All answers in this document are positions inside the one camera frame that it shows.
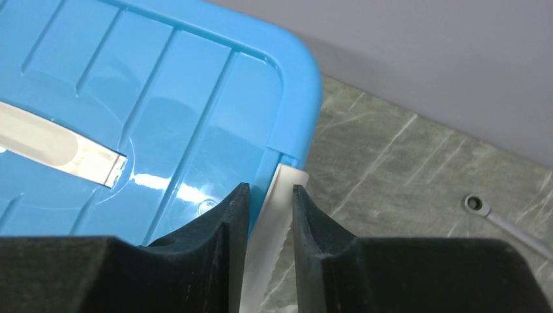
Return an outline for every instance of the blue plastic lid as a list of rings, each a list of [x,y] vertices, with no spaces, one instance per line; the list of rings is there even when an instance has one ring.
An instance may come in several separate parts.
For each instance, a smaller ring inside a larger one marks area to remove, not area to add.
[[[0,101],[125,156],[113,188],[0,149],[0,235],[146,245],[302,168],[321,81],[291,34],[199,1],[0,1]]]

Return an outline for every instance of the white strip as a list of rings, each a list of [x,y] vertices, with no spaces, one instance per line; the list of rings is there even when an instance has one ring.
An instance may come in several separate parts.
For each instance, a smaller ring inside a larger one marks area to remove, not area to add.
[[[127,158],[61,125],[0,102],[0,147],[113,187]]]
[[[304,171],[278,165],[248,243],[240,313],[259,310],[292,222],[293,186],[308,180]]]

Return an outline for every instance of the metal tool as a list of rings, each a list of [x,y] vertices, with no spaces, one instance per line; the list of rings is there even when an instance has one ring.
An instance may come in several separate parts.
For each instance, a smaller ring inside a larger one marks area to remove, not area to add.
[[[499,226],[502,230],[534,249],[534,251],[553,261],[553,249],[551,249],[551,246],[523,230],[504,216],[492,211],[489,204],[485,203],[479,196],[470,194],[464,198],[463,204],[469,213],[487,218],[491,223]]]

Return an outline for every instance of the hole in wrench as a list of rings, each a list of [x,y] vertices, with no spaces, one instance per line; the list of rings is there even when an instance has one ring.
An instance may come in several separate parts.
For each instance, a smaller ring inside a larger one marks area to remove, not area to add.
[[[469,209],[474,211],[480,211],[480,209],[482,209],[482,206],[483,206],[482,199],[475,196],[468,198],[466,203]]]

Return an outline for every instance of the gray floor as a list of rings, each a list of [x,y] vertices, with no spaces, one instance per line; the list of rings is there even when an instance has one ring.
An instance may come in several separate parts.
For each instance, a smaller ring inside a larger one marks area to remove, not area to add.
[[[460,202],[477,193],[495,211],[553,242],[552,172],[325,78],[306,171],[318,206],[356,235],[493,237],[526,258],[553,299],[553,265]],[[290,234],[260,312],[297,312]]]

